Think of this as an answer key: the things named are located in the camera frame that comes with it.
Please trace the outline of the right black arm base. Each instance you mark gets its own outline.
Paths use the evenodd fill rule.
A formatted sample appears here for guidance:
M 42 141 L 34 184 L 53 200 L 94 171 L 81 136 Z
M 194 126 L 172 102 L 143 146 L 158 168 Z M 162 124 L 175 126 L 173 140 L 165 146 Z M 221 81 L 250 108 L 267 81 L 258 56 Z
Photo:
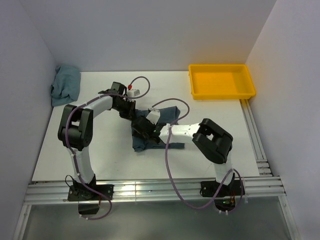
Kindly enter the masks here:
M 211 198 L 216 193 L 219 183 L 215 180 L 200 182 L 200 195 L 204 198 Z M 233 179 L 229 185 L 222 185 L 214 199 L 214 206 L 221 212 L 229 212 L 237 206 L 236 197 L 240 200 L 245 196 L 243 182 L 239 179 Z

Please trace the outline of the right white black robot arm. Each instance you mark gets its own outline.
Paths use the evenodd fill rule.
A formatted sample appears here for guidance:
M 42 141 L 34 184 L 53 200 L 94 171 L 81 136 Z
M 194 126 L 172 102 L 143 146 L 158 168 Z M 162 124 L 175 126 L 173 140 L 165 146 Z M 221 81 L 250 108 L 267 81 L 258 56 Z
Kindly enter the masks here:
M 229 153 L 233 147 L 233 136 L 213 122 L 204 118 L 200 123 L 180 125 L 152 123 L 145 116 L 131 122 L 139 137 L 156 144 L 194 144 L 207 160 L 214 164 L 217 191 L 229 194 L 234 188 L 235 173 Z

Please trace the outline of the dark teal t-shirt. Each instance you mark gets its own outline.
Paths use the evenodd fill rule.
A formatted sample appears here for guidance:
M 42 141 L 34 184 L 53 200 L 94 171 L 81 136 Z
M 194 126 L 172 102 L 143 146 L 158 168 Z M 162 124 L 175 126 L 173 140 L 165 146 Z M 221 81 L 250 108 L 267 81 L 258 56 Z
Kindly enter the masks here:
M 176 106 L 161 108 L 159 112 L 160 112 L 160 118 L 158 122 L 162 124 L 171 123 L 172 121 L 177 119 L 181 113 L 181 111 Z M 134 133 L 133 128 L 131 129 L 131 133 L 132 133 L 132 148 L 136 153 L 140 153 L 145 150 L 165 149 L 166 147 L 166 144 L 163 142 L 155 143 L 151 140 L 137 137 Z M 182 150 L 185 148 L 185 144 L 179 143 L 179 142 L 173 142 L 169 144 L 168 148 Z

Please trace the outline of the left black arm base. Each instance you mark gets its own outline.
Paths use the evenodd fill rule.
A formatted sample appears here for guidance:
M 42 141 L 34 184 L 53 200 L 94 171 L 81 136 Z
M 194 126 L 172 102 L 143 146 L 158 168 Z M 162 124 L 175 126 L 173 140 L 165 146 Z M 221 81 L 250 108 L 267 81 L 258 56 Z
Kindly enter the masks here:
M 110 200 L 113 198 L 114 185 L 113 184 L 98 184 L 95 187 L 97 192 L 107 196 Z M 79 189 L 74 190 L 72 186 L 69 189 L 67 201 L 78 203 L 78 212 L 82 215 L 95 215 L 98 213 L 103 198 L 88 189 L 82 191 Z

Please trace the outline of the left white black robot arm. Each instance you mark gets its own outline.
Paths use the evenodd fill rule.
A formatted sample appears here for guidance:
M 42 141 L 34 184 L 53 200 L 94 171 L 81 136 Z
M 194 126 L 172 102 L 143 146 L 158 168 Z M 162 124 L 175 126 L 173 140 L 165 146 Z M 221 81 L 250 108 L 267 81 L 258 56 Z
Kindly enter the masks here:
M 119 112 L 121 118 L 133 120 L 136 116 L 135 98 L 138 89 L 113 82 L 110 89 L 100 91 L 96 97 L 81 105 L 67 104 L 62 112 L 58 128 L 58 139 L 68 149 L 75 174 L 75 181 L 82 184 L 79 194 L 86 200 L 96 197 L 98 188 L 91 182 L 95 173 L 91 166 L 89 145 L 93 139 L 94 119 L 110 110 Z

